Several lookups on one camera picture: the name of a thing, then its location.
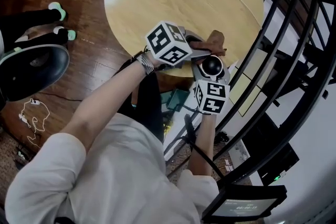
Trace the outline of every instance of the display screen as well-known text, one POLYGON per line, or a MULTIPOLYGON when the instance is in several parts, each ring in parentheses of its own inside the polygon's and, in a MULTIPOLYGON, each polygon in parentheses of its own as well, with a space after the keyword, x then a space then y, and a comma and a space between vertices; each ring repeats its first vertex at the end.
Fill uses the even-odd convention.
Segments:
POLYGON ((218 217, 252 217, 261 215, 276 199, 231 200, 227 199, 214 213, 218 217))

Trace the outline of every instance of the person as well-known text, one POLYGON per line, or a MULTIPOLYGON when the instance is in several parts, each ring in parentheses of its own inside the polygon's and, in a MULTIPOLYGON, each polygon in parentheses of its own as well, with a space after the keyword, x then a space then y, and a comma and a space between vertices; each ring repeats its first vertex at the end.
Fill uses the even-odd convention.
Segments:
MULTIPOLYGON (((9 223, 200 223, 217 183, 196 151, 177 186, 165 175, 159 65, 150 52, 138 54, 81 102, 16 175, 5 201, 9 223)), ((195 142, 210 159, 215 122, 202 115, 195 142)))
POLYGON ((52 2, 48 9, 22 12, 14 15, 0 17, 0 59, 1 57, 19 47, 25 49, 44 44, 63 45, 68 40, 76 38, 76 32, 67 30, 62 26, 54 28, 53 33, 48 33, 28 41, 15 42, 26 30, 39 25, 63 21, 66 11, 58 2, 52 2))

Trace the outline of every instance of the watch strap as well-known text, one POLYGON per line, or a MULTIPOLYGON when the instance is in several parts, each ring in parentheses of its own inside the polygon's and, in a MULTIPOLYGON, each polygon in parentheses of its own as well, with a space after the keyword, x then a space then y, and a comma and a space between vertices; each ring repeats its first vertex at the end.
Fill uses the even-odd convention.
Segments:
POLYGON ((151 74, 155 70, 155 67, 153 63, 151 62, 151 60, 143 52, 139 52, 132 59, 136 59, 137 61, 140 62, 140 64, 145 69, 146 75, 151 74))

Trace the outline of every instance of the shoe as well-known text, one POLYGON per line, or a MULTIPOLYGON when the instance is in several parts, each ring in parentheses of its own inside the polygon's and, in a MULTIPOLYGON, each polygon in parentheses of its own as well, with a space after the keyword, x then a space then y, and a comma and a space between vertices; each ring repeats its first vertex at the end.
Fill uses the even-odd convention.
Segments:
POLYGON ((61 19, 60 20, 64 20, 65 16, 67 15, 66 11, 64 9, 62 9, 61 4, 59 4, 58 2, 51 2, 48 5, 48 9, 56 9, 61 13, 61 19))
MULTIPOLYGON (((60 29, 64 29, 64 27, 63 26, 56 26, 55 28, 54 28, 54 33, 57 35, 58 34, 58 31, 60 30, 60 29)), ((68 40, 75 40, 76 39, 76 32, 75 31, 73 31, 73 30, 68 30, 68 40)))

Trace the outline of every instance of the wooden floor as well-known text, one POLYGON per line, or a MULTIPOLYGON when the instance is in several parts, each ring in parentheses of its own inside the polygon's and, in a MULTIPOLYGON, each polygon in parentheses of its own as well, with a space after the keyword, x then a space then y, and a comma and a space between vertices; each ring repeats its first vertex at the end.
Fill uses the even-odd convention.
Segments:
MULTIPOLYGON (((118 44, 108 25, 103 0, 0 0, 0 16, 47 8, 52 1, 60 2, 69 16, 64 26, 74 29, 78 36, 70 42, 70 66, 65 75, 44 92, 55 93, 69 99, 83 99, 92 90, 102 85, 129 59, 129 55, 118 44)), ((37 27, 29 33, 51 31, 53 26, 37 27)), ((181 79, 159 75, 160 90, 162 92, 175 87, 186 89, 191 84, 190 79, 181 79)), ((51 115, 45 123, 46 131, 37 136, 36 144, 43 142, 70 120, 79 102, 71 102, 58 97, 36 94, 35 98, 43 101, 49 108, 51 115)), ((23 108, 23 101, 8 103, 1 112, 2 123, 21 141, 31 149, 38 147, 31 145, 27 136, 32 131, 22 123, 18 114, 23 108)), ((36 116, 39 120, 47 114, 41 106, 26 109, 28 118, 36 116)))

